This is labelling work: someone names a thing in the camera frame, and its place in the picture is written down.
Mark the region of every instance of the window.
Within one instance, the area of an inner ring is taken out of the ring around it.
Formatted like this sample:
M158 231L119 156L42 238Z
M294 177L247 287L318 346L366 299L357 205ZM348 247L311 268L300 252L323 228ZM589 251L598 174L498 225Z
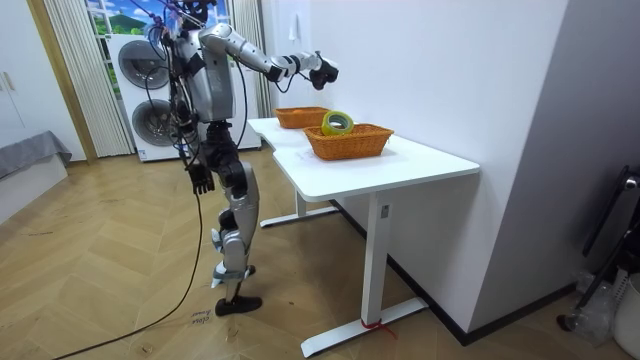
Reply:
M120 88L113 74L111 56L107 49L104 37L107 34L131 34L144 35L144 29L152 24L153 20L143 10L137 8L129 0L85 0L87 4L87 14L91 20L93 31L97 41L101 44L102 61L105 70L108 71L113 85L113 91L120 99ZM140 6L148 12L162 15L164 5L157 0L138 0ZM217 23L229 23L229 14L225 0L218 0L218 5L209 7L209 18L207 26Z

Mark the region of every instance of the humanoid robot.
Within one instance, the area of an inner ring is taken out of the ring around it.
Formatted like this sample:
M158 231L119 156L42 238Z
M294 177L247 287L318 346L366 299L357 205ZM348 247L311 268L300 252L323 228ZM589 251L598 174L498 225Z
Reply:
M207 2L201 3L204 3L204 11L188 1L183 2L181 8L187 17L205 23L206 15L202 13L206 14ZM276 83L309 70L309 76L305 78L317 90L323 89L327 82L334 82L338 69L319 52L269 58L227 24L202 30L190 30L189 26L185 22L175 39L165 33L161 43L168 54L172 74L171 103L176 139L186 144L193 154L186 170L194 193L214 189L211 174L214 172L229 201L229 207L218 216L220 228L211 231L215 248L224 254L213 274L213 285L224 282L227 286L225 298L215 306L216 315L224 316L252 311L262 305L258 297L238 294L242 281L255 272L255 267L248 265L248 258L258 220L259 192L253 169L248 162L240 161L228 130L230 124L226 120L234 115L229 59ZM198 137L198 123L209 124L206 139L202 141ZM180 153L185 161L184 151L180 150Z

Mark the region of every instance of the washing machine door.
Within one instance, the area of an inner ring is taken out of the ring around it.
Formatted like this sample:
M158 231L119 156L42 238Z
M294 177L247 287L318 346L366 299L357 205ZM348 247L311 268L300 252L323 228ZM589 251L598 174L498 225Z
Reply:
M145 101L131 118L133 130L145 142L155 146L172 146L171 104L165 100Z
M151 46L148 41L134 40L123 46L118 54L124 76L135 86L149 90L159 89L169 82L167 61L158 56L165 56L164 51L158 47L154 50Z

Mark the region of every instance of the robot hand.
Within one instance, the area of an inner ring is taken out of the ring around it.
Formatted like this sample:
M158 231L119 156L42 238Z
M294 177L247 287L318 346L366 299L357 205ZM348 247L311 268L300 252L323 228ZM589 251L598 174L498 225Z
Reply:
M194 194L202 195L215 189L211 171L204 164L191 164L187 170L189 171Z
M309 80L316 90L322 90L324 89L324 84L326 84L327 82L332 83L336 81L336 79L338 79L338 68L335 66L335 64L332 65L327 60L324 60L320 56L319 51L316 51L316 54L318 55L322 63L318 70L309 71Z

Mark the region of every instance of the table top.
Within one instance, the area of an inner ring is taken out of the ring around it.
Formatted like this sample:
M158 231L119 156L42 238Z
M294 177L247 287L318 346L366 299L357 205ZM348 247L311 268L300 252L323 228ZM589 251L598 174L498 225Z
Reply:
M276 118L249 120L274 148L273 157L308 202L389 190L477 173L480 166L426 145L391 135L380 156L325 161L301 129L284 129Z

